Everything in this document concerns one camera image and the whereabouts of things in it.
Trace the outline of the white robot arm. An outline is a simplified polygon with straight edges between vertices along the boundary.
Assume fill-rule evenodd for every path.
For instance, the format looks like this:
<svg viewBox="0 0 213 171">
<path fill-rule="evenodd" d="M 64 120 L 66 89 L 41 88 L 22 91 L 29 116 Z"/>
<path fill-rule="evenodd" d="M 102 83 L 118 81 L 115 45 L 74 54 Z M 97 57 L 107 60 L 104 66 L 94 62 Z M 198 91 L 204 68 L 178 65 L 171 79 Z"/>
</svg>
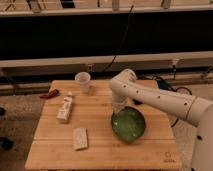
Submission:
<svg viewBox="0 0 213 171">
<path fill-rule="evenodd" d="M 136 83 L 136 74 L 124 69 L 114 76 L 109 87 L 116 102 L 127 98 L 186 121 L 197 128 L 191 171 L 213 171 L 213 101 L 201 97 L 146 87 Z"/>
</svg>

